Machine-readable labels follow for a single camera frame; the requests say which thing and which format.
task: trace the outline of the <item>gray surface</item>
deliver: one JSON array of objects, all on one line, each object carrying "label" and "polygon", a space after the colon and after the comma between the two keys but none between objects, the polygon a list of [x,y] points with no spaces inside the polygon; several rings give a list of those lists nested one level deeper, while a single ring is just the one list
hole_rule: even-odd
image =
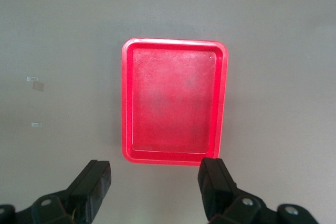
[{"label": "gray surface", "polygon": [[272,209],[291,202],[334,223],[336,0],[0,0],[1,203],[21,210],[107,159],[112,186],[95,223],[206,222],[197,167],[121,155],[120,50],[131,37],[223,42],[220,156],[234,180]]}]

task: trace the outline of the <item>silver screw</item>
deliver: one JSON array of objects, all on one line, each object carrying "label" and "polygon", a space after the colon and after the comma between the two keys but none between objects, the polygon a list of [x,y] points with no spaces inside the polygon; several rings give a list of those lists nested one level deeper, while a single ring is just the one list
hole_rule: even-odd
[{"label": "silver screw", "polygon": [[296,210],[296,208],[294,208],[294,207],[290,207],[290,206],[288,206],[288,207],[285,207],[285,210],[286,210],[286,212],[289,213],[290,215],[298,215],[298,214],[299,214],[299,211]]},{"label": "silver screw", "polygon": [[243,203],[246,206],[253,206],[253,201],[251,199],[249,199],[249,198],[244,198],[243,199]]},{"label": "silver screw", "polygon": [[51,200],[50,200],[50,199],[45,199],[44,201],[42,201],[41,206],[42,206],[42,207],[44,207],[44,206],[48,206],[50,203],[51,203]]}]

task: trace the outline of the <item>tape piece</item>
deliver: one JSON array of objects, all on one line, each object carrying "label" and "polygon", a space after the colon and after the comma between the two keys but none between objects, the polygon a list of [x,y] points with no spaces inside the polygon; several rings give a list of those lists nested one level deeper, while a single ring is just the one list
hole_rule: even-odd
[{"label": "tape piece", "polygon": [[42,127],[42,123],[31,123],[32,125],[32,127]]},{"label": "tape piece", "polygon": [[33,89],[43,92],[44,83],[39,82],[39,81],[34,81],[34,83],[33,83]]},{"label": "tape piece", "polygon": [[38,77],[37,76],[28,76],[27,81],[38,81]]}]

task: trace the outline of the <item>red tray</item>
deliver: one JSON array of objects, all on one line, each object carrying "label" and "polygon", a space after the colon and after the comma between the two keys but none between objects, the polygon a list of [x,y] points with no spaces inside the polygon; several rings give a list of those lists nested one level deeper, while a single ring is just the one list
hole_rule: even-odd
[{"label": "red tray", "polygon": [[122,48],[122,153],[134,163],[218,157],[228,52],[217,41],[133,38]]}]

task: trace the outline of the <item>rectangular tray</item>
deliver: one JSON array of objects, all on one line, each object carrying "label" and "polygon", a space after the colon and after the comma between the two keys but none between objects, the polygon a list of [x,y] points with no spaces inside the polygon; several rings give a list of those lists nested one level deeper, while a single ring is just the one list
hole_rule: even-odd
[{"label": "rectangular tray", "polygon": [[134,163],[218,157],[228,52],[217,41],[133,38],[122,48],[122,153]]}]

